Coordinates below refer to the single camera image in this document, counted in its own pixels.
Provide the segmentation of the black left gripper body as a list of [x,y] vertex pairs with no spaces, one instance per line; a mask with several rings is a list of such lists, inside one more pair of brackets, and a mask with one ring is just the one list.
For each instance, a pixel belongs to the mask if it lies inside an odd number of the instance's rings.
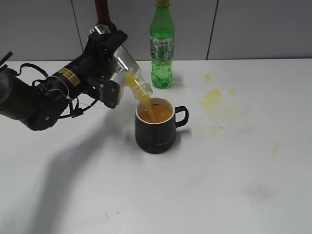
[[112,75],[108,63],[87,53],[70,62],[70,71],[74,74],[70,85],[71,93],[86,93],[87,78],[103,77],[104,80],[109,80]]

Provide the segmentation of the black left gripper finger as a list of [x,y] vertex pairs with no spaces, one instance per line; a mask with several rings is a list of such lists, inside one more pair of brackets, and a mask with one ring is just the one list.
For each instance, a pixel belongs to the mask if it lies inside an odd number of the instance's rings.
[[104,99],[105,80],[103,77],[87,78],[86,94],[93,99]]
[[92,32],[88,36],[84,53],[90,54],[100,60],[110,59],[117,48],[126,41],[127,37],[127,34],[121,30],[107,34]]

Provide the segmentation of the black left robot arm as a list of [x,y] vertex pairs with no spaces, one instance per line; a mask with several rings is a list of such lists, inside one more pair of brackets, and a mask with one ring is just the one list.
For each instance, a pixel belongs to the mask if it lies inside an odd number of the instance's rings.
[[110,109],[116,108],[124,80],[117,78],[110,62],[126,39],[127,34],[121,30],[92,32],[83,53],[52,75],[34,64],[24,63],[21,68],[34,68],[44,76],[31,85],[18,78],[21,71],[5,64],[12,56],[8,52],[0,60],[1,115],[18,120],[33,131],[42,131],[59,119],[81,116],[98,101]]

